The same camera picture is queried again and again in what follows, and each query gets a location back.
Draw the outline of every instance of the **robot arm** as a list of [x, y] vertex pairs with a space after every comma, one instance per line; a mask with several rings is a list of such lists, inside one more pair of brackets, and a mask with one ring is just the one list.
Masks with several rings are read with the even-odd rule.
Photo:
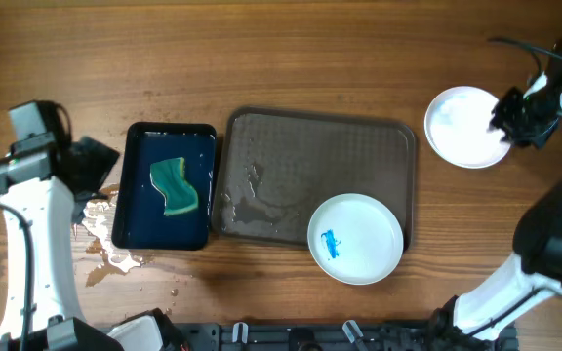
[[[555, 48], [562, 51], [562, 41]], [[550, 60], [525, 95], [512, 89], [494, 110], [492, 124], [506, 140], [542, 147], [562, 112], [562, 62]], [[562, 295], [562, 182], [520, 221], [514, 253], [482, 285], [460, 296], [452, 323], [479, 340], [495, 340], [516, 318], [545, 300]]]
[[[50, 321], [72, 317], [84, 320], [74, 285], [69, 227], [73, 194], [59, 180], [34, 178], [12, 186], [0, 203], [20, 211], [31, 220], [34, 251], [34, 303], [31, 332], [48, 327]], [[4, 213], [8, 232], [8, 298], [0, 338], [19, 338], [25, 289], [25, 241], [18, 221]]]

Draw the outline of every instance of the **dark blue container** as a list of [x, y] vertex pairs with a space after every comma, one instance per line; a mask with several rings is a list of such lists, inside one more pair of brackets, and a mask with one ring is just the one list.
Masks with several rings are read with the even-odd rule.
[[[205, 124], [137, 122], [127, 132], [112, 242], [121, 249], [199, 250], [208, 240], [216, 130]], [[164, 197], [151, 184], [155, 162], [183, 157], [185, 179], [199, 207], [164, 215]]]

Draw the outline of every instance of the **wire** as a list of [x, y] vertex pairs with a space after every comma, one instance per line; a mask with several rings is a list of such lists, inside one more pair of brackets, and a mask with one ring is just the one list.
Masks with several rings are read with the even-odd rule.
[[537, 54], [535, 54], [534, 51], [529, 50], [527, 47], [524, 47], [524, 46], [520, 45], [521, 43], [515, 42], [515, 40], [509, 39], [509, 38], [495, 37], [495, 38], [489, 38], [489, 39], [487, 39], [487, 41], [490, 42], [490, 43], [510, 44], [510, 45], [516, 46], [520, 49], [526, 50], [527, 52], [529, 52], [531, 54], [531, 56], [535, 60], [535, 65], [537, 66], [537, 74], [535, 75], [535, 77], [533, 79], [531, 79], [531, 82], [535, 82], [537, 79], [539, 79], [539, 77], [542, 76], [542, 74], [543, 74], [542, 61], [539, 59], [539, 56], [537, 56]]
[[68, 142], [72, 142], [73, 134], [71, 132], [72, 130], [71, 130], [70, 116], [68, 115], [68, 111], [66, 111], [66, 108], [64, 108], [64, 106], [62, 106], [59, 103], [56, 104], [56, 110], [62, 111], [64, 118], [66, 118], [66, 132], [68, 133]]
[[550, 289], [550, 288], [534, 288], [532, 289], [528, 294], [526, 294], [526, 296], [522, 297], [522, 299], [520, 299], [519, 301], [517, 301], [517, 303], [515, 303], [514, 305], [512, 305], [509, 309], [507, 309], [506, 311], [504, 311], [502, 314], [500, 314], [496, 319], [492, 319], [490, 322], [488, 322], [486, 325], [478, 328], [477, 330], [469, 333], [467, 336], [469, 337], [473, 337], [475, 335], [477, 335], [478, 333], [489, 329], [489, 328], [493, 328], [497, 323], [499, 323], [501, 320], [503, 320], [504, 318], [508, 317], [508, 315], [510, 315], [511, 313], [515, 312], [518, 308], [520, 308], [524, 303], [528, 302], [528, 300], [530, 300], [531, 298], [535, 297], [538, 293], [542, 292], [542, 291], [550, 291], [553, 292], [556, 295], [560, 295], [559, 292]]
[[0, 204], [0, 209], [9, 212], [19, 221], [19, 227], [23, 232], [25, 239], [25, 302], [23, 307], [23, 327], [20, 333], [20, 351], [24, 351], [29, 336], [29, 325], [31, 325], [31, 317], [33, 313], [33, 293], [34, 293], [34, 269], [33, 269], [33, 251], [31, 244], [31, 234], [29, 232], [29, 223], [23, 218], [17, 210], [10, 206]]
[[514, 141], [514, 142], [529, 141], [529, 139], [531, 139], [531, 138], [543, 137], [544, 135], [552, 132], [554, 128], [556, 128], [559, 120], [560, 120], [560, 118], [556, 117], [556, 119], [554, 121], [552, 121], [552, 124], [549, 127], [547, 127], [547, 129], [545, 131], [543, 131], [541, 133], [538, 133], [536, 135], [526, 135], [526, 136], [522, 136], [522, 137], [515, 137], [515, 138], [511, 139], [511, 141]]
[[524, 43], [524, 42], [520, 42], [511, 38], [506, 38], [506, 37], [493, 37], [493, 38], [489, 38], [487, 39], [488, 42], [490, 43], [502, 43], [502, 44], [508, 44], [508, 45], [512, 45], [512, 46], [516, 46], [519, 47], [521, 49], [524, 49], [526, 51], [528, 51], [529, 53], [540, 53], [540, 54], [544, 54], [547, 55], [549, 57], [555, 58], [555, 59], [560, 59], [562, 60], [562, 55], [556, 54], [548, 49], [544, 49], [544, 48], [540, 48], [528, 43]]

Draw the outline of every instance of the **plastic tray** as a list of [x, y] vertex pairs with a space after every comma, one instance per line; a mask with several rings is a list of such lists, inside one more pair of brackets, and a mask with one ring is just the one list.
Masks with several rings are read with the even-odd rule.
[[306, 247], [327, 199], [359, 193], [384, 203], [413, 238], [416, 138], [387, 120], [245, 107], [230, 118], [212, 225], [220, 234]]
[[[137, 122], [127, 132], [112, 242], [122, 249], [198, 250], [209, 234], [216, 130], [204, 124]], [[151, 184], [152, 163], [185, 158], [185, 179], [197, 210], [164, 215], [164, 197]]]

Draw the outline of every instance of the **water spill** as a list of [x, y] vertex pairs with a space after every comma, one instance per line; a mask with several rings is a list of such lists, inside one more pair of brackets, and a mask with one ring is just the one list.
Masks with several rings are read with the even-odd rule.
[[242, 200], [233, 207], [233, 211], [235, 213], [235, 221], [242, 221], [245, 224], [255, 220], [261, 220], [272, 226], [283, 219], [283, 216], [269, 216], [265, 211], [251, 206], [246, 198], [242, 198]]
[[261, 185], [261, 175], [263, 174], [263, 167], [257, 162], [253, 162], [249, 167], [244, 168], [247, 172], [247, 182], [251, 187], [253, 197], [258, 196], [258, 188]]
[[100, 254], [107, 254], [107, 261], [112, 266], [120, 269], [123, 273], [129, 272], [130, 269], [134, 267], [140, 267], [141, 263], [134, 261], [130, 254], [127, 255], [125, 259], [120, 262], [117, 262], [114, 258], [116, 257], [116, 253], [114, 253], [114, 248], [112, 247], [112, 242], [108, 240], [108, 230], [106, 222], [106, 217], [102, 214], [92, 215], [91, 211], [93, 208], [99, 206], [102, 208], [102, 205], [96, 205], [92, 202], [89, 202], [86, 205], [86, 209], [84, 210], [84, 215], [86, 218], [82, 220], [82, 225], [94, 236], [97, 237], [100, 241], [100, 247], [104, 250]]
[[86, 209], [84, 209], [86, 218], [82, 220], [82, 225], [90, 234], [97, 238], [86, 248], [86, 253], [100, 254], [103, 261], [93, 271], [87, 273], [86, 287], [93, 287], [109, 274], [126, 275], [132, 268], [142, 267], [145, 263], [152, 260], [152, 258], [144, 256], [134, 257], [129, 253], [116, 253], [116, 249], [112, 246], [107, 219], [110, 218], [111, 221], [115, 214], [118, 189], [118, 184], [105, 187], [100, 192], [107, 196], [107, 200], [90, 201], [86, 204]]

